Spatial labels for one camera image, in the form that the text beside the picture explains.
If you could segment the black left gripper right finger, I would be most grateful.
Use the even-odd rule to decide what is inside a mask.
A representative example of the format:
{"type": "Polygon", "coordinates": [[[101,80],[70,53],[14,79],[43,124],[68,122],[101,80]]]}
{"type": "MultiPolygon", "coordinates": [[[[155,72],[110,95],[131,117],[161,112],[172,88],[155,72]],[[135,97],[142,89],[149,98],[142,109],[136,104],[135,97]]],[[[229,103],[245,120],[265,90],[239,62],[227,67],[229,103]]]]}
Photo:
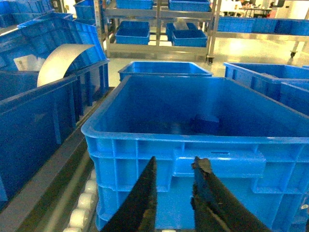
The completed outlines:
{"type": "Polygon", "coordinates": [[[195,157],[193,197],[196,232],[269,232],[270,229],[213,173],[207,158],[195,157]]]}

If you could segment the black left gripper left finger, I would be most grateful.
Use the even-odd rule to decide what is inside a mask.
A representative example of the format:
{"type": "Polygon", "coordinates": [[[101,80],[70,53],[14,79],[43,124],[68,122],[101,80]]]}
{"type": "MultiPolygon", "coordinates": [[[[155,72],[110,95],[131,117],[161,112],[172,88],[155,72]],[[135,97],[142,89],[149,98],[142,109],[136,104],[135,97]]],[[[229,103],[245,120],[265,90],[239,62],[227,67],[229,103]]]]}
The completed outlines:
{"type": "Polygon", "coordinates": [[[157,210],[157,162],[153,156],[102,232],[153,232],[157,210]]]}

